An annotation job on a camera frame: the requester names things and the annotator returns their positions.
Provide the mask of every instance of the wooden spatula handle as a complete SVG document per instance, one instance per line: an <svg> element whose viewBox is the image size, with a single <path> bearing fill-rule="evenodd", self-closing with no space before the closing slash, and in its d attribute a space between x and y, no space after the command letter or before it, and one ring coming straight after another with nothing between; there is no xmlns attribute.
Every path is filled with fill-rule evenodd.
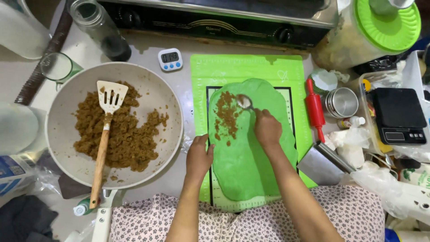
<svg viewBox="0 0 430 242"><path fill-rule="evenodd" d="M92 181L91 197L89 208L97 207L98 195L101 190L101 180L103 178L104 160L108 150L109 130L103 130L101 134L100 145L98 147L97 160L95 162L94 180Z"/></svg>

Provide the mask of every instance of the person's left hand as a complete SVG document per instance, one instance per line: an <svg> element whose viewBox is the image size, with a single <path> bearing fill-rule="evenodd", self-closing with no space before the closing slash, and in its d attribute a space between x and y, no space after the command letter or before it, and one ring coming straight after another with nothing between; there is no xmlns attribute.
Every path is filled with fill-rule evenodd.
<svg viewBox="0 0 430 242"><path fill-rule="evenodd" d="M196 136L187 154L186 182L196 183L201 186L206 173L214 159L214 147L210 145L206 152L206 140L209 135Z"/></svg>

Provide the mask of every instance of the gas stove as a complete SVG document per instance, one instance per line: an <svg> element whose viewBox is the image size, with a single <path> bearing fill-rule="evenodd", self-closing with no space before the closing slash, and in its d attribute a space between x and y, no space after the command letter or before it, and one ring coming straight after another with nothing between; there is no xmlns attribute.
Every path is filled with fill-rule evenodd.
<svg viewBox="0 0 430 242"><path fill-rule="evenodd" d="M336 27L336 0L100 0L117 27L309 50Z"/></svg>

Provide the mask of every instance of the slotted spatula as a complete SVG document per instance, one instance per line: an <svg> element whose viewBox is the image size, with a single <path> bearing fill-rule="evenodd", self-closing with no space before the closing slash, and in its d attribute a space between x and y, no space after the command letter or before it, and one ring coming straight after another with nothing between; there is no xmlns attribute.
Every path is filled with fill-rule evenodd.
<svg viewBox="0 0 430 242"><path fill-rule="evenodd" d="M98 101L104 110L104 127L101 134L100 145L98 147L97 160L95 162L94 180L91 187L91 201L89 208L97 207L98 195L101 190L101 180L103 176L104 160L108 149L109 130L111 128L112 115L123 104L128 86L109 81L97 81Z"/></svg>

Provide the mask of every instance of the green dough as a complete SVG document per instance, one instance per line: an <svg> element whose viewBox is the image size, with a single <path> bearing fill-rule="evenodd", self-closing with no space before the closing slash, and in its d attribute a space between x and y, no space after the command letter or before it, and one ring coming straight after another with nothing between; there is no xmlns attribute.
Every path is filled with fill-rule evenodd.
<svg viewBox="0 0 430 242"><path fill-rule="evenodd" d="M213 93L209 101L209 140L215 144L213 171L224 195L232 201L245 201L255 196L279 195L278 185L269 159L254 134L255 113L243 111L236 119L238 131L236 139L226 136L226 129L221 125L215 138L215 121L218 110L216 104L222 92L245 94L249 96L255 108L268 109L282 124L283 133L280 144L295 168L297 150L295 138L288 122L285 99L273 86L262 79L248 79L243 83L230 83Z"/></svg>

